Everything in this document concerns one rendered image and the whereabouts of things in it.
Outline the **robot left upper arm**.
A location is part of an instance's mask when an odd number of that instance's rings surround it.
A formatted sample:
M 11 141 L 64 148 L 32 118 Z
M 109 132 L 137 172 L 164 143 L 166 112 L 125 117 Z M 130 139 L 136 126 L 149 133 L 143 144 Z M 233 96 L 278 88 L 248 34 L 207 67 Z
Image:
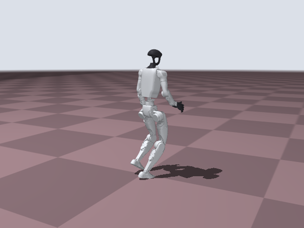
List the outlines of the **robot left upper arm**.
M 142 71 L 143 71 L 143 69 L 140 69 L 139 70 L 139 72 L 138 72 L 138 75 L 139 75 L 139 77 L 138 77 L 138 83 L 137 83 L 137 92 L 139 93 L 139 94 L 142 94 L 141 93 L 141 78 L 142 78 Z

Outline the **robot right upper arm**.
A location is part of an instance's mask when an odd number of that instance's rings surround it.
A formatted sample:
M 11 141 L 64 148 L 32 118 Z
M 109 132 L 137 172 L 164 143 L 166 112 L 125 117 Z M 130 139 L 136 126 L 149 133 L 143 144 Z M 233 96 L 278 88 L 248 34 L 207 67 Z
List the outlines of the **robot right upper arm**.
M 157 70 L 157 77 L 160 79 L 161 87 L 162 87 L 162 96 L 168 97 L 168 83 L 167 83 L 167 73 L 162 70 Z

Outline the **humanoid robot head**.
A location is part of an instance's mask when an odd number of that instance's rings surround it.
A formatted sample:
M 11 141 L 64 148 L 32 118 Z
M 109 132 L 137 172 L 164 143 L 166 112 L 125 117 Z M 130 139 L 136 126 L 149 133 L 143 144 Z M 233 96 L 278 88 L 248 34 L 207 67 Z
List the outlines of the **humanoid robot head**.
M 155 68 L 155 66 L 159 65 L 160 63 L 160 59 L 161 59 L 161 56 L 162 56 L 162 53 L 156 49 L 152 49 L 148 52 L 147 54 L 148 56 L 151 56 L 152 59 L 153 59 L 153 63 L 150 63 L 150 65 L 147 67 L 147 68 Z M 157 63 L 155 63 L 155 58 L 158 57 L 159 60 Z

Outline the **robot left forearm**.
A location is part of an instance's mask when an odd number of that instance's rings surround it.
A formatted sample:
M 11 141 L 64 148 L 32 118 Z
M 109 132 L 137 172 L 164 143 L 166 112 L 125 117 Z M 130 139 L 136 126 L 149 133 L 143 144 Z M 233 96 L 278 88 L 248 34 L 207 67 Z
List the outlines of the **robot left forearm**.
M 139 94 L 139 93 L 137 93 L 137 94 L 138 94 L 138 98 L 140 100 L 140 104 L 142 106 L 145 105 L 145 98 L 144 98 L 144 96 L 142 96 L 142 94 Z

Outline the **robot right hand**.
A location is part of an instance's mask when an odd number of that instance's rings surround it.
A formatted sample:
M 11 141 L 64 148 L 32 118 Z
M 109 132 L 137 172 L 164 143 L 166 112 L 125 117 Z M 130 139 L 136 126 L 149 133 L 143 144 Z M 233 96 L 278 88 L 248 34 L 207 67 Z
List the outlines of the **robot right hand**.
M 184 110 L 184 105 L 181 104 L 181 103 L 182 103 L 182 102 L 177 102 L 177 106 L 174 106 L 174 105 L 173 105 L 173 107 L 178 108 L 179 110 L 181 110 L 181 113 L 182 113 L 183 110 Z

